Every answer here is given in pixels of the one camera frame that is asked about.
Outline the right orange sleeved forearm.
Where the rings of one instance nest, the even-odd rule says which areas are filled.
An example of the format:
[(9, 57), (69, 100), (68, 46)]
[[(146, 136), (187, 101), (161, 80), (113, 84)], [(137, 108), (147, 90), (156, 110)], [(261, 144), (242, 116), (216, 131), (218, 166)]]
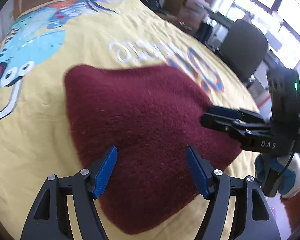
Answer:
[(281, 197), (285, 206), (291, 231), (294, 231), (300, 224), (300, 192), (292, 198)]

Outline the right gloved hand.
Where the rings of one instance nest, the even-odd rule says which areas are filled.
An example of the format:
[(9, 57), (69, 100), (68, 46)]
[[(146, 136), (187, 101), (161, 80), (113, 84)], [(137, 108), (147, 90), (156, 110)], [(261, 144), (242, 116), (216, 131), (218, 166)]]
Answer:
[[(289, 156), (275, 157), (272, 155), (269, 159), (270, 168), (276, 172), (281, 172), (289, 159)], [(259, 154), (255, 159), (255, 177), (260, 184), (265, 180), (265, 175), (264, 158), (262, 154)], [(283, 173), (277, 191), (284, 199), (291, 199), (300, 192), (300, 157), (298, 154), (294, 154), (292, 161)]]

